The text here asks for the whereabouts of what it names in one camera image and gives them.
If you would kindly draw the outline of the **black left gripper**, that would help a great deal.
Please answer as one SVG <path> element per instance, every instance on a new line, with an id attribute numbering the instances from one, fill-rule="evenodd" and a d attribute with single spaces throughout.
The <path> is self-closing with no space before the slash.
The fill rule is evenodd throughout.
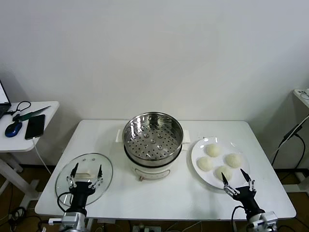
<path id="1" fill-rule="evenodd" d="M 70 189 L 70 194 L 73 196 L 71 205 L 69 207 L 69 212 L 87 213 L 85 209 L 87 198 L 94 194 L 95 189 L 103 182 L 102 165 L 100 165 L 97 178 L 93 182 L 75 182 L 74 178 L 78 169 L 78 165 L 79 163 L 75 165 L 70 175 L 66 177 Z"/>

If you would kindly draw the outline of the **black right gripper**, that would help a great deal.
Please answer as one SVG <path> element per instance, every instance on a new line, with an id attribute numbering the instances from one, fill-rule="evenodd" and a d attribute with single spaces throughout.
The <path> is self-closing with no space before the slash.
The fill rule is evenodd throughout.
<path id="1" fill-rule="evenodd" d="M 251 179 L 250 176 L 243 169 L 240 169 L 240 171 L 245 178 L 247 185 L 234 189 L 229 185 L 224 173 L 221 173 L 222 181 L 224 184 L 224 191 L 228 195 L 233 195 L 232 198 L 234 200 L 242 203 L 242 206 L 245 210 L 246 218 L 252 218 L 253 216 L 264 213 L 265 211 L 259 207 L 259 205 L 254 199 L 256 194 L 255 180 Z"/>

